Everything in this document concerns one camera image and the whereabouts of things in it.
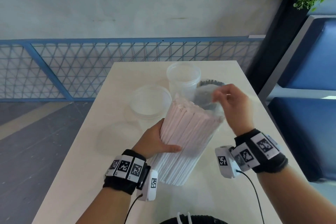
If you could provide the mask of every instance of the black wristband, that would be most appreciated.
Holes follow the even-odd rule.
[[[146,162],[146,158],[144,156],[136,153],[133,150],[127,149],[123,152],[122,155],[139,158]],[[126,192],[127,194],[132,195],[137,187],[137,183],[116,176],[107,176],[105,177],[103,188],[107,187],[113,188],[115,190],[121,190]]]
[[[253,167],[252,170],[256,173],[267,172],[267,173],[278,173],[283,170],[287,164],[288,159],[281,152],[271,159],[267,159],[266,156],[259,150],[251,138],[258,135],[260,131],[258,129],[252,129],[250,132],[237,136],[234,140],[236,146],[246,143],[250,148],[260,165]]]

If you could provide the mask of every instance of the person's right hand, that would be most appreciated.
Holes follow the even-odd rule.
[[[233,84],[221,86],[213,92],[213,102],[219,102],[226,120],[236,136],[254,129],[250,99]]]

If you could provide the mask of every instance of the hand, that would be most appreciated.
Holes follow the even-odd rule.
[[[160,129],[163,121],[164,119],[160,120],[153,127],[147,129],[132,150],[141,154],[146,159],[149,159],[158,153],[181,151],[181,146],[168,145],[161,141]]]
[[[221,104],[226,120],[236,136],[254,129],[250,99],[235,85],[227,84],[215,90],[212,101]]]

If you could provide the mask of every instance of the metal grid panel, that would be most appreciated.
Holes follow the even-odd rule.
[[[0,44],[0,98],[63,98],[19,44]]]
[[[237,60],[243,71],[260,41],[33,44],[74,98],[95,98],[114,62]]]

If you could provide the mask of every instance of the white drawstring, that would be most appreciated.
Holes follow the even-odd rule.
[[[177,224],[183,224],[182,221],[181,221],[181,218],[180,218],[180,212],[177,213]],[[188,224],[193,224],[192,221],[191,221],[191,216],[190,216],[190,212],[188,212]]]

